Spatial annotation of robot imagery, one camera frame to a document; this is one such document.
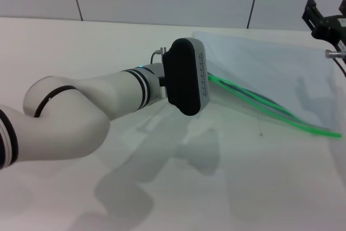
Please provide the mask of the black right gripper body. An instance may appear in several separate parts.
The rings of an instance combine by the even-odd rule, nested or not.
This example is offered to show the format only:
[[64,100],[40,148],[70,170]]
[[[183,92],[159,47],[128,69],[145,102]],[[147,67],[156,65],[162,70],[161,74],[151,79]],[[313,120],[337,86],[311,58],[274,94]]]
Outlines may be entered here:
[[345,16],[317,17],[310,23],[313,38],[330,43],[336,50],[345,50]]

